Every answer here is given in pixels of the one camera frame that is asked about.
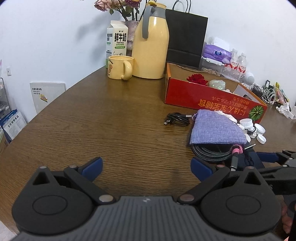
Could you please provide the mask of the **person's right hand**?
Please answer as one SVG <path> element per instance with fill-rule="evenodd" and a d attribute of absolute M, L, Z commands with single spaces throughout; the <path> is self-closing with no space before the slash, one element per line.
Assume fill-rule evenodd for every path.
<path fill-rule="evenodd" d="M 288 206 L 285 204 L 284 201 L 281 202 L 281 222 L 283 224 L 283 230 L 285 233 L 289 234 L 293 219 L 288 216 L 287 214 Z"/>

